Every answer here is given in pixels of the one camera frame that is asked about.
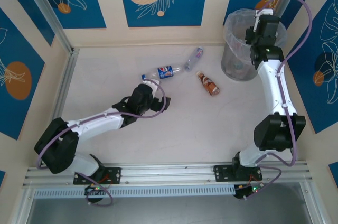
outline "transparent trash bin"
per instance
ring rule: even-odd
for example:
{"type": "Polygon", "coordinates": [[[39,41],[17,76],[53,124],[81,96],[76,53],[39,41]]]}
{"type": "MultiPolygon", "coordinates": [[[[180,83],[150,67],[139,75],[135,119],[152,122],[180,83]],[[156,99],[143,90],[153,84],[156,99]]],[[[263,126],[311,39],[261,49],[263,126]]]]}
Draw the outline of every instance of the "transparent trash bin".
{"type": "MultiPolygon", "coordinates": [[[[240,9],[229,14],[225,24],[223,37],[226,41],[221,67],[223,72],[234,80],[247,81],[257,75],[251,64],[250,46],[245,42],[246,29],[255,24],[255,10],[240,9]]],[[[283,24],[279,24],[275,46],[283,47],[287,40],[287,32],[283,24]]]]}

